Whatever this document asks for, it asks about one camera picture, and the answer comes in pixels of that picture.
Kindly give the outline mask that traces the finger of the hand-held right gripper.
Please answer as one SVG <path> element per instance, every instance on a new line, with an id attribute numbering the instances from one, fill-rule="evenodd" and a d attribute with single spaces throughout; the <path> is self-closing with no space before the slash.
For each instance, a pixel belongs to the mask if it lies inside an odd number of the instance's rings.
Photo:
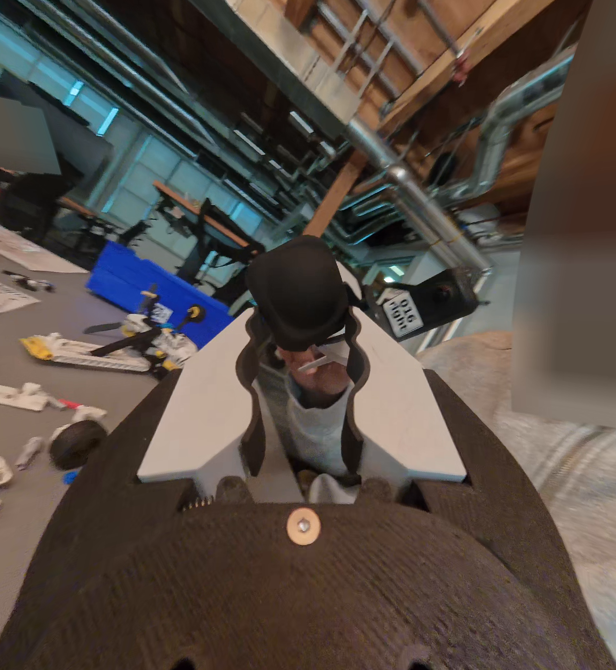
<path id="1" fill-rule="evenodd" d="M 342 284 L 342 288 L 336 289 L 337 310 L 345 310 L 346 306 L 365 310 L 365 299 L 359 280 L 342 262 L 336 261 L 336 265 Z"/>

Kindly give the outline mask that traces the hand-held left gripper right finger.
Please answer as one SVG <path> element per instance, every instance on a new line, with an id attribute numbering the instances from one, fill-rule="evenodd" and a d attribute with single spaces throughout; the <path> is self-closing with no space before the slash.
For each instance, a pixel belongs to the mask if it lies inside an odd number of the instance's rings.
<path id="1" fill-rule="evenodd" d="M 341 432 L 347 471 L 389 483 L 467 475 L 421 363 L 357 307 L 345 321 L 353 383 Z"/>

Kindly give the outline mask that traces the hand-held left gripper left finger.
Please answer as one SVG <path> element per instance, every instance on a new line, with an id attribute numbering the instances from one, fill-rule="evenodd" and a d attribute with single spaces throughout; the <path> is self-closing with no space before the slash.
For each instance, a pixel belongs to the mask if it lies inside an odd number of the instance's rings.
<path id="1" fill-rule="evenodd" d="M 182 368 L 137 471 L 142 482 L 218 483 L 259 475 L 265 457 L 255 309 L 235 321 Z"/>

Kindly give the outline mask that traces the lego airplane model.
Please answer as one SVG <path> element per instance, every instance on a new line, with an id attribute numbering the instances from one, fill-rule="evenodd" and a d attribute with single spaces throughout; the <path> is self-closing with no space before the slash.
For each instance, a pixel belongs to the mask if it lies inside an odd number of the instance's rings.
<path id="1" fill-rule="evenodd" d="M 183 320 L 175 328 L 161 323 L 153 313 L 159 301 L 156 285 L 147 291 L 137 312 L 121 322 L 91 326 L 84 334 L 119 330 L 122 338 L 101 347 L 64 338 L 54 332 L 20 339 L 29 356 L 42 362 L 79 368 L 104 369 L 124 373 L 150 374 L 162 380 L 172 371 L 181 370 L 197 353 L 197 346 L 182 332 Z"/>

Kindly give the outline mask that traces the person's right forearm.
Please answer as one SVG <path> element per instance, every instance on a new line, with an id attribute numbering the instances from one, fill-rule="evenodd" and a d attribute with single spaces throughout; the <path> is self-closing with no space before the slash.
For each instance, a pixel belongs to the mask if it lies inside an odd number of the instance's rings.
<path id="1" fill-rule="evenodd" d="M 262 367 L 257 380 L 287 456 L 321 474 L 349 476 L 341 438 L 354 385 L 350 382 L 335 402 L 320 408 L 302 404 L 304 389 L 288 373 Z"/>

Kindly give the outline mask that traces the pile of dark lego parts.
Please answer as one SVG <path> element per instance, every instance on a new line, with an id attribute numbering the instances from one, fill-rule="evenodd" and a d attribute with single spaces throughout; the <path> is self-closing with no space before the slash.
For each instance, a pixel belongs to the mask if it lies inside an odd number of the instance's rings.
<path id="1" fill-rule="evenodd" d="M 27 275 L 16 273 L 14 271 L 2 270 L 3 275 L 7 276 L 16 286 L 32 291 L 46 291 L 49 293 L 55 292 L 55 286 L 49 281 L 34 279 Z"/>

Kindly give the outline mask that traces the person's right hand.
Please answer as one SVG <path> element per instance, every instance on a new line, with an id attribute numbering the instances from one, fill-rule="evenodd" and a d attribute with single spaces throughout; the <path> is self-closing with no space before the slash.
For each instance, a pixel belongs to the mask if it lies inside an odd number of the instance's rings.
<path id="1" fill-rule="evenodd" d="M 306 408 L 328 408 L 352 385 L 346 367 L 336 362 L 303 369 L 324 359 L 318 347 L 312 346 L 301 352 L 277 347 L 277 354 L 285 363 L 290 378 L 298 386 L 300 402 Z"/>

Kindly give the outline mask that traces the blue plastic bin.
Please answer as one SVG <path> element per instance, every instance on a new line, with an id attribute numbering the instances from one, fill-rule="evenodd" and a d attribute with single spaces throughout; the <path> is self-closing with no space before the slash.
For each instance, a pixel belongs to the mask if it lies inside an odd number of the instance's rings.
<path id="1" fill-rule="evenodd" d="M 149 290 L 152 285 L 156 285 L 159 294 L 153 313 L 161 323 L 169 323 L 177 328 L 190 307 L 203 307 L 203 321 L 188 323 L 182 329 L 198 348 L 204 347 L 233 321 L 227 306 L 112 241 L 107 243 L 98 257 L 86 288 L 120 309 L 133 313 L 137 312 L 145 299 L 142 292 Z"/>

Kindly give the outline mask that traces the printed white paper sheet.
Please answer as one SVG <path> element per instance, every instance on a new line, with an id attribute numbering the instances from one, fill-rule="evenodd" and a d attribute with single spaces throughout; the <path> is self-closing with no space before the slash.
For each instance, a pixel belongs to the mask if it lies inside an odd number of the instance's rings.
<path id="1" fill-rule="evenodd" d="M 51 251 L 19 236 L 0 225 L 0 256 L 34 272 L 88 273 Z"/>

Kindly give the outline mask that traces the white lego bracket piece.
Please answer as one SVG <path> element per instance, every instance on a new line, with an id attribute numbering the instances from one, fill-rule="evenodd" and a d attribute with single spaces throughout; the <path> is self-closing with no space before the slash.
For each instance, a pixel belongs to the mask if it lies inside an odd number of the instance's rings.
<path id="1" fill-rule="evenodd" d="M 24 411 L 40 412 L 48 404 L 48 395 L 41 385 L 26 382 L 20 388 L 0 385 L 0 405 L 22 409 Z"/>

